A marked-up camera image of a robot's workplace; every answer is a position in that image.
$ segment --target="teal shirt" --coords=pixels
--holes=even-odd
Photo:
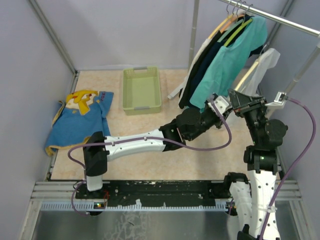
[[[200,109],[213,93],[228,96],[228,89],[245,66],[250,52],[265,43],[268,36],[266,19],[252,17],[253,21],[230,46],[222,46],[195,89],[190,103]]]

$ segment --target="clothes hanger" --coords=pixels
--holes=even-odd
[[[244,14],[240,14],[240,15],[238,16],[238,10],[239,10],[239,8],[238,8],[238,10],[236,11],[236,19],[238,19],[239,17],[245,17],[246,14],[247,14],[248,9],[244,12]],[[225,39],[225,38],[229,35],[229,33],[231,33],[231,32],[232,32],[236,27],[238,27],[241,23],[244,23],[244,21],[245,21],[245,19],[242,19],[242,20],[236,22],[232,27],[230,27],[230,28],[218,39],[217,43],[221,43],[221,42],[223,41],[223,39]]]
[[[236,85],[236,87],[234,88],[234,90],[239,91],[240,88],[243,86],[243,84],[245,83],[245,81],[248,79],[249,76],[251,76],[251,74],[255,71],[255,69],[257,68],[257,66],[259,65],[259,60],[261,55],[265,52],[266,48],[269,46],[270,42],[268,41],[262,48],[259,57],[254,61],[254,63],[252,64],[252,66],[249,68],[249,70],[245,73],[245,75],[241,78],[241,80],[239,81],[239,83]]]
[[[219,29],[227,22],[229,21],[230,18],[232,18],[234,16],[233,12],[232,14],[229,14],[229,11],[228,11],[228,7],[230,5],[232,0],[229,1],[229,3],[227,4],[226,6],[226,12],[227,12],[227,18],[225,20],[223,20],[223,22],[221,22],[214,30],[213,32],[210,34],[210,36],[208,37],[208,39],[212,39],[213,36],[219,31]]]
[[[223,33],[233,22],[237,21],[238,18],[241,18],[241,17],[244,17],[244,16],[245,16],[244,14],[240,14],[239,16],[234,16],[226,25],[224,25],[224,26],[220,29],[220,32]]]
[[[229,37],[229,39],[225,42],[225,44],[224,44],[223,46],[224,46],[224,47],[227,47],[227,46],[231,43],[231,41],[238,35],[238,33],[239,33],[242,29],[244,29],[248,24],[250,24],[252,21],[253,21],[253,19],[250,18],[248,21],[242,22],[241,26],[238,27],[238,29]]]

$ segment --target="tiled floor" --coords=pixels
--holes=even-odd
[[[122,109],[122,71],[82,71],[76,91],[96,90],[114,92],[113,102],[107,121],[112,136],[135,135],[148,132],[171,122],[182,112],[178,98],[169,100],[167,95],[178,86],[186,76],[185,69],[160,70],[162,109],[160,113],[127,116]],[[230,124],[232,143],[217,151],[193,151],[179,149],[168,152],[146,152],[125,156],[108,163],[106,180],[222,180],[228,172],[246,173],[243,162],[246,146],[252,144],[246,123],[235,118]],[[223,145],[228,141],[228,133],[211,128],[196,140],[187,144],[194,147],[209,148]],[[72,153],[83,162],[82,149]],[[82,179],[83,170],[67,157],[67,150],[57,154],[51,179]]]

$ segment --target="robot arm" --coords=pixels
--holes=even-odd
[[[203,113],[187,108],[170,123],[150,132],[121,137],[105,137],[102,132],[94,133],[88,141],[89,144],[105,142],[109,145],[83,148],[87,189],[96,191],[103,187],[102,175],[107,172],[110,161],[131,154],[166,152],[181,148],[179,145],[148,137],[165,138],[185,145],[186,140],[196,139],[212,126],[220,128],[222,121],[212,103],[224,118],[227,118],[232,110],[238,117],[245,118],[253,141],[253,145],[246,148],[243,157],[251,187],[245,174],[231,172],[225,177],[226,187],[234,198],[240,221],[241,229],[237,239],[258,239],[266,213],[270,212],[263,237],[266,240],[280,240],[275,207],[269,207],[269,203],[274,194],[278,171],[276,148],[283,143],[288,127],[280,120],[268,120],[265,117],[268,104],[264,97],[251,97],[234,90],[229,90],[229,97],[231,108],[226,98],[214,96]],[[280,94],[279,98],[283,100],[284,96]],[[276,107],[282,108],[283,104],[276,104]]]
[[[238,239],[259,238],[266,214],[269,212],[270,217],[263,238],[280,240],[276,208],[274,204],[269,207],[269,203],[275,191],[278,171],[276,148],[282,145],[288,127],[280,120],[269,120],[265,117],[268,105],[264,97],[251,97],[231,89],[229,96],[235,114],[245,118],[253,141],[253,145],[246,148],[243,156],[251,182],[251,205],[246,177],[236,178],[230,184],[229,189],[237,206],[240,227],[243,228],[238,233]],[[277,96],[282,101],[284,100],[283,95],[278,94]]]
[[[220,114],[226,118],[232,111],[229,101],[223,96],[211,96]],[[87,146],[83,148],[86,184],[89,191],[102,188],[102,175],[108,170],[108,162],[115,159],[144,152],[166,152],[182,148],[171,142],[150,139],[150,137],[165,138],[186,144],[206,132],[212,126],[220,128],[222,121],[208,103],[202,113],[195,108],[187,108],[170,123],[159,129],[131,136],[103,136],[102,132],[94,133],[88,144],[111,143],[106,146]]]

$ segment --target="metal hanging rod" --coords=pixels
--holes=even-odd
[[[239,1],[238,2],[237,1],[233,1],[233,0],[219,0],[219,1],[227,3],[227,4],[230,4],[232,6],[240,8],[240,9],[246,10],[246,11],[251,12],[253,14],[257,14],[259,16],[265,17],[266,19],[270,19],[270,20],[275,21],[277,23],[292,27],[294,29],[298,29],[298,30],[300,30],[302,32],[305,32],[307,34],[310,34],[310,35],[313,35],[313,36],[316,36],[316,37],[320,37],[320,31],[318,31],[318,30],[312,29],[312,28],[307,27],[307,26],[303,26],[303,25],[298,24],[298,23],[293,22],[293,21],[289,21],[288,19],[286,19],[284,17],[271,14],[269,12],[266,12],[266,11],[263,11],[263,10],[261,10],[259,8],[256,8],[254,6],[250,6],[249,7],[246,4],[243,4],[243,3],[239,2]]]

